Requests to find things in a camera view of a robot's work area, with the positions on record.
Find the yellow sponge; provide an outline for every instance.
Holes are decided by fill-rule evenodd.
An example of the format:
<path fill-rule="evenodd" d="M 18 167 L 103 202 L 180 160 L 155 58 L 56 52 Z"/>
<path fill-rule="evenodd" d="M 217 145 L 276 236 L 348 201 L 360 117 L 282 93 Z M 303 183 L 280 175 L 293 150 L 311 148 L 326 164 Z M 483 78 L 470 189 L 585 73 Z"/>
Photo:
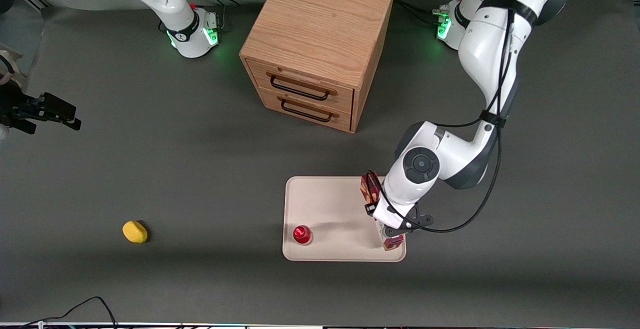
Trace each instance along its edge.
<path fill-rule="evenodd" d="M 137 221 L 130 220 L 122 226 L 122 234 L 131 243 L 142 244 L 147 241 L 147 229 Z"/>

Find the green led light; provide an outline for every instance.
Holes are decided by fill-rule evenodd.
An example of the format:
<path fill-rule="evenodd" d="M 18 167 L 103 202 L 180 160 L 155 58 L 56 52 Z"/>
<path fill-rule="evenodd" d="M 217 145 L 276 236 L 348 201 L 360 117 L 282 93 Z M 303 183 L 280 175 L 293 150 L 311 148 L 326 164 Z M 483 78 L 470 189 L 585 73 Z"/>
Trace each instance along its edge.
<path fill-rule="evenodd" d="M 174 38 L 171 37 L 171 34 L 169 33 L 169 31 L 166 32 L 167 37 L 169 37 L 169 40 L 171 41 L 171 46 L 176 48 L 176 43 L 174 42 Z"/>
<path fill-rule="evenodd" d="M 213 47 L 218 44 L 218 32 L 213 29 L 202 28 L 202 33 L 204 33 L 206 40 Z"/>
<path fill-rule="evenodd" d="M 451 19 L 447 18 L 443 23 L 438 26 L 438 38 L 444 39 L 447 37 L 449 33 L 449 28 L 451 26 Z"/>

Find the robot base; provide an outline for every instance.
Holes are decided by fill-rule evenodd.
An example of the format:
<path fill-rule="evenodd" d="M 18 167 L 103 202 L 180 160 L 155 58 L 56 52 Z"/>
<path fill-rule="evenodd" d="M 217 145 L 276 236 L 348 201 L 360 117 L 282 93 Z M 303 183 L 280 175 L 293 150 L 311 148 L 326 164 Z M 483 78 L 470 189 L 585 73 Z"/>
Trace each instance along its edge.
<path fill-rule="evenodd" d="M 436 38 L 442 40 L 449 48 L 457 51 L 460 47 L 460 42 L 462 40 L 462 35 L 465 33 L 465 28 L 455 19 L 453 14 L 456 6 L 460 3 L 459 0 L 451 0 L 449 3 L 441 5 L 440 10 L 447 11 L 448 16 L 450 17 L 450 24 L 448 28 L 444 30 L 442 33 L 438 33 Z"/>
<path fill-rule="evenodd" d="M 360 176 L 294 176 L 286 183 L 282 254 L 290 261 L 387 262 L 403 260 L 407 240 L 386 251 L 377 223 L 366 215 Z M 310 244 L 293 230 L 306 225 Z"/>
<path fill-rule="evenodd" d="M 203 8 L 195 8 L 199 16 L 199 27 L 188 41 L 178 41 L 169 35 L 171 45 L 185 58 L 198 58 L 218 45 L 218 19 L 215 12 L 207 12 Z"/>

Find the beige tray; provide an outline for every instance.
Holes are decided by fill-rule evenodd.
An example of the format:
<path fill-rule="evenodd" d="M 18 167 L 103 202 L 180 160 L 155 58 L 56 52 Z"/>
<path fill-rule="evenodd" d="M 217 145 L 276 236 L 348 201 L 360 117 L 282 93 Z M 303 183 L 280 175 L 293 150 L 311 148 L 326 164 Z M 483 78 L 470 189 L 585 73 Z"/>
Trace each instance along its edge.
<path fill-rule="evenodd" d="M 375 220 L 366 215 L 359 176 L 294 176 L 286 182 L 282 254 L 290 261 L 389 262 L 403 260 L 401 247 L 385 251 Z M 293 229 L 313 232 L 309 245 L 293 239 Z"/>

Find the drawer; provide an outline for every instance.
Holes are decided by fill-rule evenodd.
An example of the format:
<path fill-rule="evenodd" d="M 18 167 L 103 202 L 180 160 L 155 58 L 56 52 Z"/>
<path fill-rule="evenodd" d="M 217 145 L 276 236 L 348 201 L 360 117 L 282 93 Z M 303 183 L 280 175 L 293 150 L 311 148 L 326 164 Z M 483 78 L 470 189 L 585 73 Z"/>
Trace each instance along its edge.
<path fill-rule="evenodd" d="M 297 99 L 286 98 L 274 90 L 259 89 L 258 94 L 266 108 L 316 124 L 350 132 L 352 117 L 335 109 L 310 105 Z"/>
<path fill-rule="evenodd" d="M 354 91 L 322 80 L 305 78 L 281 68 L 253 60 L 246 61 L 258 87 L 286 95 L 294 101 L 311 104 L 325 110 L 352 112 Z"/>

